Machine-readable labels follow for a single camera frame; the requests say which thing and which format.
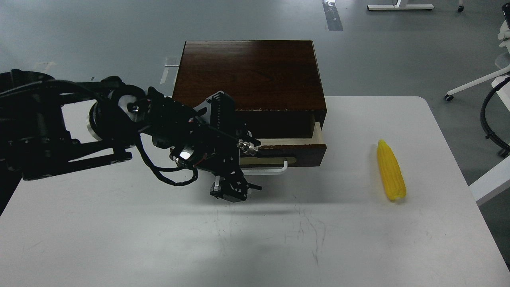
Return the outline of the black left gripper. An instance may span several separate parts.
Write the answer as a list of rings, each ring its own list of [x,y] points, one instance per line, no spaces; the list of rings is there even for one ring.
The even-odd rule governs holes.
[[[251,140],[243,121],[235,115],[233,98],[223,91],[190,107],[150,87],[139,96],[139,131],[152,137],[153,145],[169,149],[177,164],[174,168],[156,166],[142,144],[143,162],[158,177],[163,172],[188,169],[215,175],[210,195],[231,203],[247,200],[250,189],[262,187],[249,183],[240,168],[240,153],[256,155],[262,142]]]

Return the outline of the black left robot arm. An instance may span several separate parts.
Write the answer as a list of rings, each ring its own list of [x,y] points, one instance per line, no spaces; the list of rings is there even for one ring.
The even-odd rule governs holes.
[[[160,181],[183,187],[198,171],[216,178],[211,196],[247,199],[241,154],[261,142],[219,91],[190,107],[117,77],[99,82],[57,80],[13,69],[1,74],[1,177],[30,181],[128,161],[136,147]]]

